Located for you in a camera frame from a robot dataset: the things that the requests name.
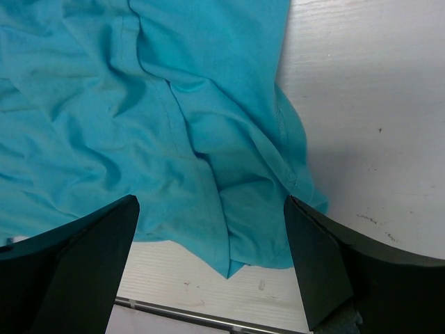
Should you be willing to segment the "blue t-shirt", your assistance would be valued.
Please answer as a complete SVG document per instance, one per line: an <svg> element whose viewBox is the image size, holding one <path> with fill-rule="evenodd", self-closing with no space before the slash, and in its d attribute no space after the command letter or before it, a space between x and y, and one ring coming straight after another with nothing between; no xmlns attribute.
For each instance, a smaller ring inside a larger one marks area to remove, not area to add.
<svg viewBox="0 0 445 334"><path fill-rule="evenodd" d="M225 278L292 266L283 205L325 212L276 82L288 1L2 1L1 241L127 194L136 241Z"/></svg>

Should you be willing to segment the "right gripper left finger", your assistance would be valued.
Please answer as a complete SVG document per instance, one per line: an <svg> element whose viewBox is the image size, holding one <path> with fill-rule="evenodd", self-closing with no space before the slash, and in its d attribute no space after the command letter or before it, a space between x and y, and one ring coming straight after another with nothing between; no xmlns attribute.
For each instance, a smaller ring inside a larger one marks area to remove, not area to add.
<svg viewBox="0 0 445 334"><path fill-rule="evenodd" d="M2 333L105 333L136 231L127 195L1 247Z"/></svg>

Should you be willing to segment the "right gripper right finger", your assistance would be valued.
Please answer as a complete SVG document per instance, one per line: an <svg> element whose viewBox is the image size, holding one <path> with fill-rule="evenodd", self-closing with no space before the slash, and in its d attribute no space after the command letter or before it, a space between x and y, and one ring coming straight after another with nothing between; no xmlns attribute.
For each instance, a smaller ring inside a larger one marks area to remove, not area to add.
<svg viewBox="0 0 445 334"><path fill-rule="evenodd" d="M444 332L443 260L376 241L293 196L284 220L311 332Z"/></svg>

